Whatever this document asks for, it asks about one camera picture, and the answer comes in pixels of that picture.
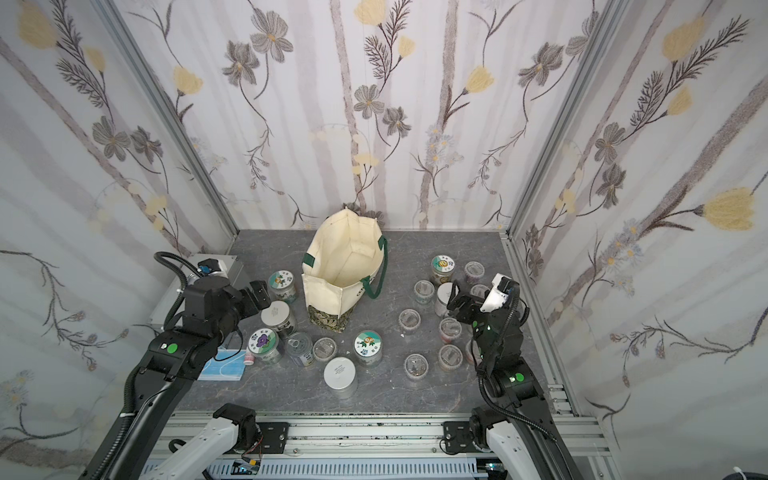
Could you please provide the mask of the clear jar brown contents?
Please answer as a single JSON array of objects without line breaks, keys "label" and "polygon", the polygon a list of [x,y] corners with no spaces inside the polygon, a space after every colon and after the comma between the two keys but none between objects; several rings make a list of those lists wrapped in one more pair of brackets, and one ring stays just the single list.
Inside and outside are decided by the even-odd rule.
[{"label": "clear jar brown contents", "polygon": [[475,366],[481,360],[481,354],[479,353],[479,347],[475,340],[469,340],[464,348],[466,361]]}]

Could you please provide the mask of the grey label seed jar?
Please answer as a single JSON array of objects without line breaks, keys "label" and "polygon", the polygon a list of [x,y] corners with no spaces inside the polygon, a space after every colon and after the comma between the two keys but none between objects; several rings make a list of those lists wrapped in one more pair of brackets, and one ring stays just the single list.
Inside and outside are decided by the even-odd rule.
[{"label": "grey label seed jar", "polygon": [[342,400],[350,399],[357,391],[356,366],[347,357],[339,356],[330,360],[324,369],[326,386]]}]

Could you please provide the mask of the dark multicolour label jar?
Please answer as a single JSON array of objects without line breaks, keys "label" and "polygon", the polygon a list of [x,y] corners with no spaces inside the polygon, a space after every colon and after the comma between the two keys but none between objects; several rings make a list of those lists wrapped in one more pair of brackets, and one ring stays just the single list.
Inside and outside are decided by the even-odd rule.
[{"label": "dark multicolour label jar", "polygon": [[403,368],[409,380],[420,381],[426,378],[429,372],[429,363],[422,354],[412,353],[405,358]]}]

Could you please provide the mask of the clear purple label seed jar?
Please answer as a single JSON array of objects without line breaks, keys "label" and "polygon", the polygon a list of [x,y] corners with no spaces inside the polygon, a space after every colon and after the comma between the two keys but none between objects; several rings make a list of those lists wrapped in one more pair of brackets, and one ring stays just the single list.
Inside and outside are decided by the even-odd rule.
[{"label": "clear purple label seed jar", "polygon": [[469,285],[481,283],[485,273],[485,267],[479,261],[469,261],[464,266],[465,280]]}]

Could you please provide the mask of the clear jar grey contents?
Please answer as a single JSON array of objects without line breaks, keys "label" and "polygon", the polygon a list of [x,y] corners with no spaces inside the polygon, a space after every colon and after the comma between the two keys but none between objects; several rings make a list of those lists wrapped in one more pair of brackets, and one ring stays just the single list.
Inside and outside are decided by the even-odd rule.
[{"label": "clear jar grey contents", "polygon": [[485,299],[490,292],[490,288],[483,284],[473,285],[470,289],[470,294],[481,299]]}]

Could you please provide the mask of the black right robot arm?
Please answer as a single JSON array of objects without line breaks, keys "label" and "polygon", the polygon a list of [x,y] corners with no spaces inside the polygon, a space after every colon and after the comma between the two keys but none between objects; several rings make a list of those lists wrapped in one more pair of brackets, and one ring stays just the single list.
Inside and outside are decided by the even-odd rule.
[{"label": "black right robot arm", "polygon": [[509,479],[581,479],[543,387],[522,354],[530,307],[507,277],[483,297],[454,284],[449,314],[470,328],[470,355],[484,405],[470,417],[473,443],[501,462]]}]

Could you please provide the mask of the teal label seed jar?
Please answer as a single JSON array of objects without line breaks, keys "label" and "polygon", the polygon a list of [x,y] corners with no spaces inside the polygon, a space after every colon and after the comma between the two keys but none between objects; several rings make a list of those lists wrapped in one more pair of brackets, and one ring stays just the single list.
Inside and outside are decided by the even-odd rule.
[{"label": "teal label seed jar", "polygon": [[421,305],[427,305],[432,302],[435,292],[435,286],[429,280],[418,280],[413,287],[414,299]]}]

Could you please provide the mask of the white purple cartoon seed jar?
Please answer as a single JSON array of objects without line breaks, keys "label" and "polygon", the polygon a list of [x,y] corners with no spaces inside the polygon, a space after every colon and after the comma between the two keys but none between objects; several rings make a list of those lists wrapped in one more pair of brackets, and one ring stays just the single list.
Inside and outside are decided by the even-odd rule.
[{"label": "white purple cartoon seed jar", "polygon": [[271,328],[256,330],[249,338],[247,347],[256,360],[266,365],[276,364],[282,359],[279,335]]}]

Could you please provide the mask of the yellow stripe lid jar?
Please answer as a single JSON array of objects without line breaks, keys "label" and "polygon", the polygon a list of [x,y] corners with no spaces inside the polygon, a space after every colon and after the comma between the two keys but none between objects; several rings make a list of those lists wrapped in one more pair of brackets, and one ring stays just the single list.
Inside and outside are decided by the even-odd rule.
[{"label": "yellow stripe lid jar", "polygon": [[464,361],[462,350],[453,344],[443,345],[438,352],[438,365],[446,371],[451,372],[459,369]]}]

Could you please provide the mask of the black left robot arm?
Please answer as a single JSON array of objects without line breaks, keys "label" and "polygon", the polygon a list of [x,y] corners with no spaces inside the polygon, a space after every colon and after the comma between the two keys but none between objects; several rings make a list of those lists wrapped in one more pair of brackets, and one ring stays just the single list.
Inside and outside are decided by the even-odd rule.
[{"label": "black left robot arm", "polygon": [[162,333],[128,374],[123,407],[80,474],[82,479],[137,479],[206,363],[239,331],[242,320],[270,305],[265,281],[236,288],[213,258],[196,265],[166,251],[153,258],[178,277],[180,293],[166,314]]}]

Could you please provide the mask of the plain white lid jar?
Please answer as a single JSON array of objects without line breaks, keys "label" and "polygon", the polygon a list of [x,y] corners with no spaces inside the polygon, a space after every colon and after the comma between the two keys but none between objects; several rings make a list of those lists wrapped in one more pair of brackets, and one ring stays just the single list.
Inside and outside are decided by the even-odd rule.
[{"label": "plain white lid jar", "polygon": [[269,307],[261,311],[260,318],[265,327],[281,337],[290,336],[296,328],[296,319],[290,305],[281,300],[272,301]]}]

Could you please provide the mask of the red orange label seed jar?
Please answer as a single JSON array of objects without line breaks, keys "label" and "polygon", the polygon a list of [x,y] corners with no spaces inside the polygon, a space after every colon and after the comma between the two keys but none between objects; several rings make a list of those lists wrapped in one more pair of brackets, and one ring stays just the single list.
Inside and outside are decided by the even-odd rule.
[{"label": "red orange label seed jar", "polygon": [[354,353],[361,365],[375,365],[383,357],[382,337],[373,330],[360,331],[354,340]]}]

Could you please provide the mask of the white cartoon label seed jar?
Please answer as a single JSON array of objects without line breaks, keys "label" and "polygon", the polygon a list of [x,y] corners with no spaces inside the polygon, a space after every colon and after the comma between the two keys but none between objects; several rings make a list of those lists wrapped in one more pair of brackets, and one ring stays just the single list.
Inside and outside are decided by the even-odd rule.
[{"label": "white cartoon label seed jar", "polygon": [[452,281],[456,266],[452,257],[438,254],[432,258],[430,265],[431,279],[435,285],[442,285]]}]

